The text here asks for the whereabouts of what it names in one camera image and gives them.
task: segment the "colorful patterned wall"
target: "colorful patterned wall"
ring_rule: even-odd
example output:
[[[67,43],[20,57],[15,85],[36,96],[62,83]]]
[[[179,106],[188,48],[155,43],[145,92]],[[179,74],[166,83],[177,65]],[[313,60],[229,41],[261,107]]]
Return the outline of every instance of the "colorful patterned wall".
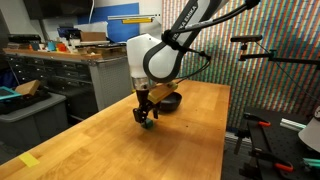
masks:
[[[240,6],[244,0],[230,0],[213,18]],[[163,30],[170,29],[187,0],[163,0]],[[260,43],[276,49],[277,57],[318,59],[320,56],[319,0],[261,0],[260,4],[219,25],[203,29],[192,48],[212,54],[211,66],[192,80],[232,86],[228,127],[237,128],[246,106],[307,115],[320,102],[301,91],[274,62],[266,59],[238,61],[239,43],[235,35],[263,35]],[[248,44],[247,53],[264,53]],[[197,55],[187,54],[180,76],[203,64]],[[320,70],[315,65],[280,63],[295,81],[320,99]]]

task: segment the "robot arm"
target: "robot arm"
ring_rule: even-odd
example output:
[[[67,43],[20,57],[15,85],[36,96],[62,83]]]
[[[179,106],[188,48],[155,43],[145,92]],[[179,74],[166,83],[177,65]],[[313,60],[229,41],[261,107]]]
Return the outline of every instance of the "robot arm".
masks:
[[[229,14],[212,20],[212,15],[227,1],[190,0],[172,28],[162,36],[162,40],[143,34],[127,41],[131,77],[140,103],[139,108],[134,109],[137,122],[145,123],[148,111],[153,108],[146,97],[152,88],[150,80],[168,83],[175,79],[184,54],[202,28],[224,22],[260,2],[260,0],[246,0],[244,5]]]

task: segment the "wooden table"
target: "wooden table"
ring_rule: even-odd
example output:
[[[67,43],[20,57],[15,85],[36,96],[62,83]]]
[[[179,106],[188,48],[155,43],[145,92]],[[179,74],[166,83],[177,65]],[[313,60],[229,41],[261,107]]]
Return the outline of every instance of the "wooden table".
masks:
[[[0,166],[0,179],[220,179],[230,87],[184,81],[179,108],[146,130],[136,95],[119,101]]]

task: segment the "yellow tape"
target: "yellow tape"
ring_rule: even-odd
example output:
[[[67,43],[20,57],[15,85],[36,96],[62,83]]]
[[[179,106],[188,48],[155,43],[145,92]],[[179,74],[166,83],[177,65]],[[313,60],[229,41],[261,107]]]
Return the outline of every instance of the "yellow tape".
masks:
[[[28,167],[32,167],[32,166],[35,166],[37,164],[39,164],[40,162],[35,158],[33,157],[30,153],[28,152],[25,152],[23,154],[21,154],[19,156],[19,159],[24,162]]]

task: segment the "black bowl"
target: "black bowl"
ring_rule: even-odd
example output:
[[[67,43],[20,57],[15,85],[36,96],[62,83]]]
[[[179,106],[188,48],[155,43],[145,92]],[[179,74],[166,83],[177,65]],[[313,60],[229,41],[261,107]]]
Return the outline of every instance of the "black bowl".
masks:
[[[160,101],[160,111],[172,112],[180,105],[182,96],[177,92],[169,94],[166,98]]]

